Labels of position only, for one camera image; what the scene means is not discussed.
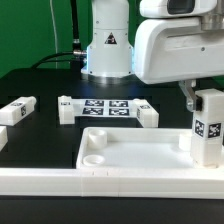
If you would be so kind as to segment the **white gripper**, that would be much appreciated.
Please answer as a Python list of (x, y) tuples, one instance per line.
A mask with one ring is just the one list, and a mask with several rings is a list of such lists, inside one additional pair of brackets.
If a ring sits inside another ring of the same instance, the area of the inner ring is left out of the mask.
[(145, 20), (135, 36), (134, 72), (146, 84), (180, 81), (186, 108), (201, 111), (189, 79), (224, 75), (224, 29), (203, 31), (195, 17)]

